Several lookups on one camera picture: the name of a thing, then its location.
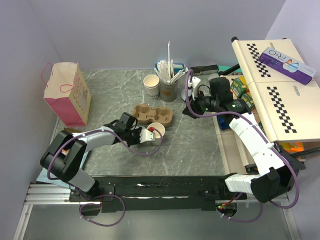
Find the grey straw holder cup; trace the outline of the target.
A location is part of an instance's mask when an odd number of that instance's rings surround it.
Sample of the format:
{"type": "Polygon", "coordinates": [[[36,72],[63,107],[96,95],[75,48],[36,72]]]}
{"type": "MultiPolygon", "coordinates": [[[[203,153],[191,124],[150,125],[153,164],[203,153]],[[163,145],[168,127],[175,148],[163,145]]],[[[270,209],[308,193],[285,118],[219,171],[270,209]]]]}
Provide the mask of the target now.
{"type": "Polygon", "coordinates": [[[177,98],[178,82],[167,84],[160,80],[159,84],[159,97],[163,102],[170,103],[177,98]]]}

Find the brown pulp cup carrier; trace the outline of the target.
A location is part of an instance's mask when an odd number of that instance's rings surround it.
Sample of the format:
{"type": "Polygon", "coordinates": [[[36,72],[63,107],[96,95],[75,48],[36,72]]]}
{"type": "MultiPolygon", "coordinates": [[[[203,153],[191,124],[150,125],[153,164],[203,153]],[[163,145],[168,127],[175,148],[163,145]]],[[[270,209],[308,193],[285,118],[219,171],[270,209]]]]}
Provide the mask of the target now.
{"type": "Polygon", "coordinates": [[[133,108],[132,115],[139,124],[160,123],[168,127],[173,122],[174,112],[169,107],[151,107],[148,104],[138,104],[133,108]]]}

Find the white paper cup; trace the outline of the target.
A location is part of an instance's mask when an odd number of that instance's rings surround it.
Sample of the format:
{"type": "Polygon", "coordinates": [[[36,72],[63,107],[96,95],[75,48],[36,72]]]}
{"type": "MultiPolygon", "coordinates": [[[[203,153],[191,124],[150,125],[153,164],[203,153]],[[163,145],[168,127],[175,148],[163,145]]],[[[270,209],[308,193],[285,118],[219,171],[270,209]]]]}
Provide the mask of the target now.
{"type": "Polygon", "coordinates": [[[154,146],[159,146],[161,143],[161,138],[163,138],[165,135],[166,129],[161,123],[158,122],[149,124],[147,126],[147,129],[149,130],[150,128],[154,129],[153,132],[155,134],[155,139],[151,142],[151,144],[154,146]]]}

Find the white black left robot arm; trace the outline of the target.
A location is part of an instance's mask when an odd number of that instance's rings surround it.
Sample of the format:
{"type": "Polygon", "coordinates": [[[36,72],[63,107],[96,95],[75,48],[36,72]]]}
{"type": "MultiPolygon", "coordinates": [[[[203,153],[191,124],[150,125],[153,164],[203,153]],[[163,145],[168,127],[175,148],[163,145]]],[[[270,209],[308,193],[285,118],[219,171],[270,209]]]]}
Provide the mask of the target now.
{"type": "Polygon", "coordinates": [[[100,194],[99,182],[80,167],[85,153],[121,141],[127,147],[137,145],[142,130],[137,119],[127,112],[120,119],[95,130],[77,134],[62,130],[44,152],[40,165],[47,170],[50,178],[76,187],[87,201],[93,201],[100,194]]]}

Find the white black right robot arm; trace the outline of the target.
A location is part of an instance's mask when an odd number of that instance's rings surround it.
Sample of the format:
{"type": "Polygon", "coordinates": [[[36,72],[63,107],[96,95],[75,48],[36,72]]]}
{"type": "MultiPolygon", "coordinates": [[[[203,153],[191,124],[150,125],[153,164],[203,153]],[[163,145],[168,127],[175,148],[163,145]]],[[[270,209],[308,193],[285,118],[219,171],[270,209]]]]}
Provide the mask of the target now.
{"type": "Polygon", "coordinates": [[[201,80],[189,71],[184,84],[186,107],[183,114],[194,119],[221,116],[240,138],[257,168],[256,174],[233,173],[225,177],[218,187],[219,195],[230,199],[235,193],[251,194],[259,202],[266,203],[295,188],[294,200],[288,205],[292,208],[300,196],[301,162],[267,139],[248,105],[234,98],[227,78],[211,79],[210,95],[200,91],[200,85],[201,80]]]}

